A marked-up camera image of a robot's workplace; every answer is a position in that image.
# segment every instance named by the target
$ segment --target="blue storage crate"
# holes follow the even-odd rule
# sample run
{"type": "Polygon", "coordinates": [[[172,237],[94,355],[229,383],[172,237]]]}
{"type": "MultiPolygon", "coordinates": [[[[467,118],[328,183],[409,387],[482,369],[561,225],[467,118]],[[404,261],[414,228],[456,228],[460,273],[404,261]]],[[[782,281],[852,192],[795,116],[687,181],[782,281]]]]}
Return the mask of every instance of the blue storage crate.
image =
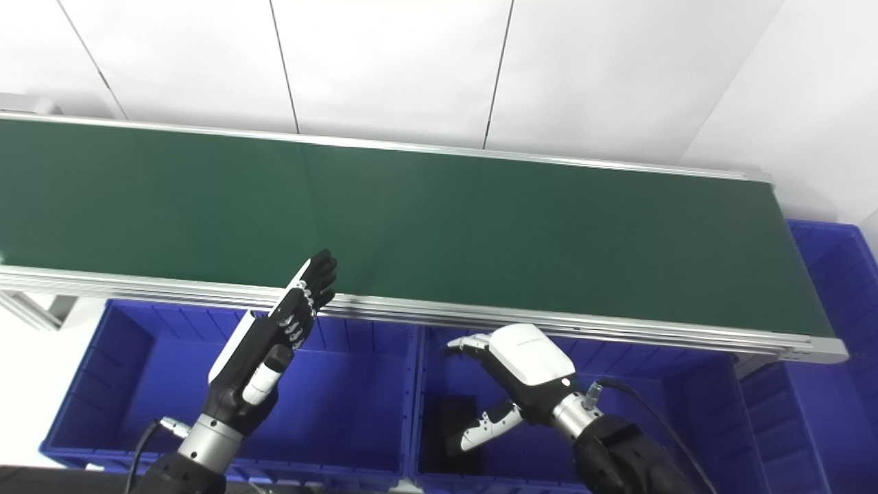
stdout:
{"type": "MultiPolygon", "coordinates": [[[[242,311],[110,301],[40,450],[70,467],[128,470],[147,423],[191,424],[207,372],[242,311]]],[[[410,450],[416,326],[323,317],[278,384],[269,418],[246,439],[234,480],[387,490],[410,450]]],[[[158,432],[141,469],[179,440],[158,432]]]]}
{"type": "Polygon", "coordinates": [[[836,336],[833,366],[774,364],[742,382],[773,492],[878,492],[878,267],[853,225],[788,222],[836,336]]]}
{"type": "MultiPolygon", "coordinates": [[[[421,451],[425,407],[435,406],[444,396],[474,396],[481,412],[505,396],[475,360],[443,356],[448,341],[469,333],[426,329],[421,342],[411,477],[426,492],[587,492],[573,472],[571,446],[556,432],[536,425],[520,425],[482,446],[482,475],[437,473],[420,464],[422,454],[428,454],[421,451]]],[[[585,339],[553,340],[571,357],[584,383],[603,375],[617,377],[663,411],[721,492],[768,493],[730,355],[585,339]]],[[[606,389],[600,407],[605,413],[637,422],[659,443],[674,448],[660,425],[629,396],[606,389]]],[[[678,457],[693,482],[701,485],[685,458],[679,453],[678,457]]]]}

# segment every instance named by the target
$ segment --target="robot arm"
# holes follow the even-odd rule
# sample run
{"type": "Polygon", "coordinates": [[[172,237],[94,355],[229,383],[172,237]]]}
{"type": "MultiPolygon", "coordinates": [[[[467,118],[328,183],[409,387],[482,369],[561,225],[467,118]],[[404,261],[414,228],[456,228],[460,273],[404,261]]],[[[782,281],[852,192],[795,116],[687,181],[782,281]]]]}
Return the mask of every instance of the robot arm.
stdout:
{"type": "Polygon", "coordinates": [[[476,359],[510,397],[447,438],[449,455],[524,421],[551,427],[572,444],[576,474],[594,494],[696,493],[662,446],[637,425],[597,408],[601,385],[584,389],[570,359],[533,324],[457,338],[446,350],[476,359]]]}
{"type": "Polygon", "coordinates": [[[302,265],[265,317],[248,312],[209,374],[210,387],[198,422],[183,444],[150,467],[134,492],[221,493],[225,473],[244,438],[277,403],[277,381],[332,301],[335,258],[321,251],[302,265]]]}

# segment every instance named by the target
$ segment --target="black cable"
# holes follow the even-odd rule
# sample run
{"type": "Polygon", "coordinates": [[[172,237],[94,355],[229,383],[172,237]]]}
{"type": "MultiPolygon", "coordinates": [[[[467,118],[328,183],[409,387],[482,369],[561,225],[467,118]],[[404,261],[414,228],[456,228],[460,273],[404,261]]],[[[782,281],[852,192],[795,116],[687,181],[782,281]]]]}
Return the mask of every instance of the black cable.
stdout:
{"type": "Polygon", "coordinates": [[[159,420],[153,420],[147,425],[137,440],[137,447],[134,449],[134,458],[131,460],[131,468],[128,470],[128,478],[125,480],[125,492],[128,494],[134,488],[134,476],[137,475],[137,465],[140,463],[140,455],[143,454],[143,448],[147,445],[149,438],[153,437],[155,430],[159,427],[159,420]]]}
{"type": "Polygon", "coordinates": [[[677,432],[673,429],[673,427],[671,427],[671,425],[667,423],[667,420],[665,420],[665,418],[662,417],[662,415],[659,413],[658,410],[656,410],[655,408],[652,407],[650,402],[648,402],[646,400],[646,398],[643,397],[643,395],[638,393],[636,389],[632,388],[628,384],[626,384],[622,381],[617,381],[617,380],[610,378],[610,377],[601,377],[596,382],[605,388],[617,389],[619,391],[622,391],[623,393],[627,393],[631,396],[634,396],[635,399],[637,399],[647,410],[650,411],[652,416],[655,417],[656,420],[658,420],[658,422],[661,424],[661,426],[665,428],[665,432],[667,432],[667,434],[669,436],[671,436],[671,439],[673,440],[673,442],[675,442],[677,444],[677,447],[680,448],[680,450],[686,456],[687,460],[689,460],[689,462],[692,463],[692,466],[695,468],[695,471],[697,471],[698,475],[701,476],[702,481],[704,482],[704,485],[708,486],[708,490],[710,490],[710,493],[717,494],[716,487],[708,478],[708,474],[704,472],[702,465],[698,462],[698,460],[695,459],[695,455],[692,454],[692,451],[689,450],[689,448],[683,442],[683,439],[681,439],[680,436],[677,435],[677,432]]]}

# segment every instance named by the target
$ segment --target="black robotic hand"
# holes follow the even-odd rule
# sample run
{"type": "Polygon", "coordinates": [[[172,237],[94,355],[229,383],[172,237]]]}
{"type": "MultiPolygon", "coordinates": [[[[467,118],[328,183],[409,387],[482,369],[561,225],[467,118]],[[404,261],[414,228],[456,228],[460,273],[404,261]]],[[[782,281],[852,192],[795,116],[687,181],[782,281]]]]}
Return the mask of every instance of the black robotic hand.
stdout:
{"type": "MultiPolygon", "coordinates": [[[[135,493],[220,494],[226,469],[241,442],[277,403],[277,381],[335,293],[335,258],[320,251],[308,259],[267,316],[249,311],[217,358],[198,422],[183,444],[154,463],[135,493]]],[[[133,483],[133,470],[128,487],[133,483]]]]}
{"type": "MultiPolygon", "coordinates": [[[[242,323],[252,323],[212,379],[202,414],[244,437],[268,417],[277,402],[275,383],[292,361],[293,350],[311,334],[317,311],[335,296],[329,287],[336,266],[329,251],[320,251],[302,265],[267,316],[254,318],[248,313],[242,323]]],[[[234,344],[233,335],[227,346],[234,344]]]]}

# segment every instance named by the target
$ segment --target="metal bracket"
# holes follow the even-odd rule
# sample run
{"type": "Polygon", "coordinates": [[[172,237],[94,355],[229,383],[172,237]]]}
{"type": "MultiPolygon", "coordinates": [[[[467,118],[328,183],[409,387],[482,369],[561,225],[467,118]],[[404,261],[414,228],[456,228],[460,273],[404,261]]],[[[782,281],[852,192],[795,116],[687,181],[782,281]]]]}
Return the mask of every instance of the metal bracket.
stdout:
{"type": "Polygon", "coordinates": [[[0,112],[31,115],[61,115],[61,108],[49,98],[0,92],[0,112]]]}
{"type": "Polygon", "coordinates": [[[59,330],[75,303],[76,297],[57,295],[49,308],[43,309],[23,292],[0,290],[0,307],[37,330],[59,330]]]}
{"type": "MultiPolygon", "coordinates": [[[[0,287],[19,292],[254,310],[270,309],[284,293],[279,287],[169,280],[15,265],[0,265],[0,287]]],[[[337,294],[322,313],[325,316],[481,331],[492,331],[507,324],[532,323],[550,337],[676,346],[719,352],[772,354],[777,355],[781,360],[820,364],[843,362],[848,358],[845,344],[840,339],[828,336],[813,337],[691,323],[368,295],[337,294]]]]}
{"type": "Polygon", "coordinates": [[[762,367],[781,360],[777,355],[769,355],[765,353],[735,352],[735,357],[737,357],[737,362],[735,362],[735,377],[737,377],[739,381],[760,370],[762,367]]]}

